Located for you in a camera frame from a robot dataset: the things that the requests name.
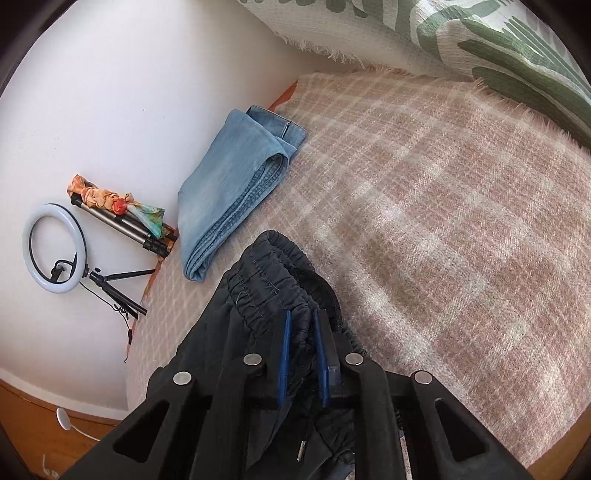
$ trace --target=blue clip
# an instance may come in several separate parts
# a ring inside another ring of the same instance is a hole
[[[329,369],[326,361],[326,352],[324,351],[322,329],[320,327],[320,314],[318,310],[314,312],[314,339],[316,340],[316,370],[318,372],[320,398],[322,400],[322,406],[327,407],[330,399]]]
[[[278,379],[278,401],[279,406],[283,406],[285,396],[287,395],[287,375],[290,369],[290,336],[291,336],[291,312],[285,313],[285,326],[283,330],[283,347],[281,349],[281,360],[279,364]]]

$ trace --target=green patterned blanket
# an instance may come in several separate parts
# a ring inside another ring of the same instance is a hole
[[[591,148],[589,82],[555,33],[519,1],[239,1],[300,47],[412,73],[453,77],[446,66],[481,78]]]

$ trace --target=bed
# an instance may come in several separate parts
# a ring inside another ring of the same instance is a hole
[[[433,372],[525,466],[579,417],[588,435],[589,153],[478,82],[313,74],[273,108],[309,137],[203,283],[183,277],[178,244],[161,264],[134,326],[129,408],[222,274],[275,229],[328,279],[376,361]]]

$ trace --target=folded jeans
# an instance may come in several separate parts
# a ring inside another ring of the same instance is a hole
[[[302,127],[258,106],[233,110],[178,193],[183,273],[203,281],[224,240],[285,176]]]

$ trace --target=white wall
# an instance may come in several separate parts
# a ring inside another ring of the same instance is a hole
[[[0,98],[0,378],[85,413],[126,414],[126,327],[81,287],[39,287],[21,253],[25,219],[68,204],[80,173],[167,209],[232,108],[267,106],[298,75],[334,68],[285,45],[235,0],[78,0],[33,46]],[[75,207],[90,267],[151,268],[155,256]],[[71,258],[43,221],[47,267]],[[116,282],[139,299],[145,280]]]

